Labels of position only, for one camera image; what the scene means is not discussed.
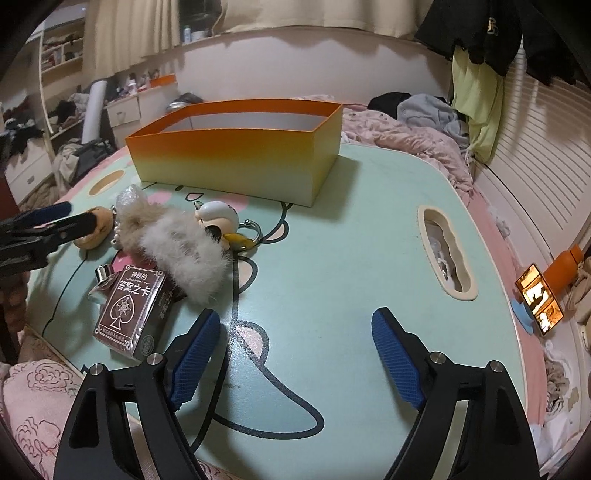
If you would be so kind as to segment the grey clothing pile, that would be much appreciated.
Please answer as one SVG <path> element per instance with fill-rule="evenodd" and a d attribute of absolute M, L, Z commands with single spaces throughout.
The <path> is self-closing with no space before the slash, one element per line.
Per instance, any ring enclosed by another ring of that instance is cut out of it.
<path fill-rule="evenodd" d="M 428 127 L 454 139 L 461 151 L 470 144 L 465 116 L 438 97 L 417 94 L 398 105 L 397 119 L 408 126 Z"/>

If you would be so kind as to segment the white round head figurine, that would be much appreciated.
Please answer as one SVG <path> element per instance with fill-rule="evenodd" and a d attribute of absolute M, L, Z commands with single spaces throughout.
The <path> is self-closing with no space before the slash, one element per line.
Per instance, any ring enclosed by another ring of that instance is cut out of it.
<path fill-rule="evenodd" d="M 195 220 L 224 251 L 249 251 L 263 239 L 259 224 L 249 219 L 240 220 L 238 212 L 228 203 L 197 201 L 194 206 Z"/>

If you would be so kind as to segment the black clothing on bed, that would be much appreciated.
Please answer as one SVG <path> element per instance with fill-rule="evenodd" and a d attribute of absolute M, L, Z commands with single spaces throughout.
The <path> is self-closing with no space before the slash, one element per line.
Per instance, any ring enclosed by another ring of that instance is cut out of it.
<path fill-rule="evenodd" d="M 368 109 L 385 113 L 386 115 L 397 119 L 399 105 L 411 97 L 412 95 L 406 92 L 385 93 L 373 98 L 368 104 Z"/>

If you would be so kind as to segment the black hanging jacket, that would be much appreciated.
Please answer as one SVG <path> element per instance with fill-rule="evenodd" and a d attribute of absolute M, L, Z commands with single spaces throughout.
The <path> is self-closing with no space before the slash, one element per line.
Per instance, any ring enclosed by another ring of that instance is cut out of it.
<path fill-rule="evenodd" d="M 523 49 L 526 73 L 542 84 L 590 84 L 588 1 L 435 1 L 415 39 L 447 59 L 461 48 L 500 76 Z"/>

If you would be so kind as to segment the beige curtain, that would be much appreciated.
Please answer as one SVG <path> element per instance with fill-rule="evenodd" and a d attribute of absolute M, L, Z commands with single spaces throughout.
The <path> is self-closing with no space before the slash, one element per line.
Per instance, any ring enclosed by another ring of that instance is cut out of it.
<path fill-rule="evenodd" d="M 430 1 L 223 1 L 216 35 L 291 26 L 348 28 L 410 39 Z M 91 1 L 84 29 L 84 78 L 92 82 L 181 45 L 178 1 Z"/>

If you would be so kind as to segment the orange bottle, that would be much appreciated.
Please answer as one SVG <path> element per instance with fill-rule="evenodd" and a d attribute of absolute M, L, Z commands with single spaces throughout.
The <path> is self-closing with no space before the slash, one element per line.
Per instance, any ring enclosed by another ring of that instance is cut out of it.
<path fill-rule="evenodd" d="M 578 244 L 560 253 L 543 273 L 547 286 L 555 297 L 574 282 L 578 275 L 578 266 L 584 254 Z"/>

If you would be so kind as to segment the pink floral quilt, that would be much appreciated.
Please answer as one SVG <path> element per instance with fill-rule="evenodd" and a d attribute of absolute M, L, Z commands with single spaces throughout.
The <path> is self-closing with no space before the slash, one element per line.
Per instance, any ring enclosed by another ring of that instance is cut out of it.
<path fill-rule="evenodd" d="M 414 155 L 442 173 L 466 206 L 472 200 L 473 179 L 459 145 L 434 128 L 408 126 L 362 104 L 345 104 L 341 141 Z"/>

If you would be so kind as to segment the white bedside drawer cabinet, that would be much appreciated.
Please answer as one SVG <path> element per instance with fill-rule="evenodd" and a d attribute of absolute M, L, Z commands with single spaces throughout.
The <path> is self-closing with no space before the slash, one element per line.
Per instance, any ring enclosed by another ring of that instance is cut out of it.
<path fill-rule="evenodd" d="M 108 104 L 106 111 L 116 147 L 124 147 L 129 135 L 162 117 L 167 106 L 178 95 L 177 84 L 170 83 L 151 87 Z"/>

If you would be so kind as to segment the yellow green hanging garment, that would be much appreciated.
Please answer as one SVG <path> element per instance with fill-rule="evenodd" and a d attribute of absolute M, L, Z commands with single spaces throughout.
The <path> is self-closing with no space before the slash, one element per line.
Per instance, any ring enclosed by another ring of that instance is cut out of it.
<path fill-rule="evenodd" d="M 501 125 L 504 78 L 486 63 L 475 64 L 460 47 L 452 58 L 452 105 L 468 121 L 469 151 L 486 164 L 494 155 Z"/>

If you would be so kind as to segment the white rolled mat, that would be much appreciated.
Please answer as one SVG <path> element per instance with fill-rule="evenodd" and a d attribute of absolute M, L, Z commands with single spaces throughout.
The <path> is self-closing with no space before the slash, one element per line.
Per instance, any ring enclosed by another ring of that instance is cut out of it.
<path fill-rule="evenodd" d="M 83 145 L 99 138 L 107 84 L 106 79 L 101 79 L 91 85 L 82 128 L 81 143 Z"/>

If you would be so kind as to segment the brown playing card box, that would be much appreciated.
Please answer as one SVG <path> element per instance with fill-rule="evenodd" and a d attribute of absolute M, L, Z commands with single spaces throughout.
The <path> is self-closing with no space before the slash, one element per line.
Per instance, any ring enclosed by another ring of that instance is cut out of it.
<path fill-rule="evenodd" d="M 174 300 L 171 280 L 159 270 L 127 265 L 99 289 L 106 293 L 93 337 L 114 352 L 145 360 L 155 352 Z"/>

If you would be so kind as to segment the white fluffy fur keychain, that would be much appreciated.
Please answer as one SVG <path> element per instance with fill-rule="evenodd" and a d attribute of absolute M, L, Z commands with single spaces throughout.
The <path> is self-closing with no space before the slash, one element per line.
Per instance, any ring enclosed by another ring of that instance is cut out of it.
<path fill-rule="evenodd" d="M 164 272 L 190 302 L 211 301 L 226 278 L 228 254 L 192 213 L 152 203 L 135 185 L 118 194 L 115 210 L 119 250 Z"/>

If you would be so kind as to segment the orange yellow cardboard box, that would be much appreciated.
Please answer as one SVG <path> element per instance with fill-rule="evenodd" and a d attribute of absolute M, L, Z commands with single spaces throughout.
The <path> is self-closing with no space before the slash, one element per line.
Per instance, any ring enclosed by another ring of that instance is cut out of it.
<path fill-rule="evenodd" d="M 339 156 L 342 105 L 239 99 L 188 105 L 126 139 L 143 182 L 310 207 Z"/>

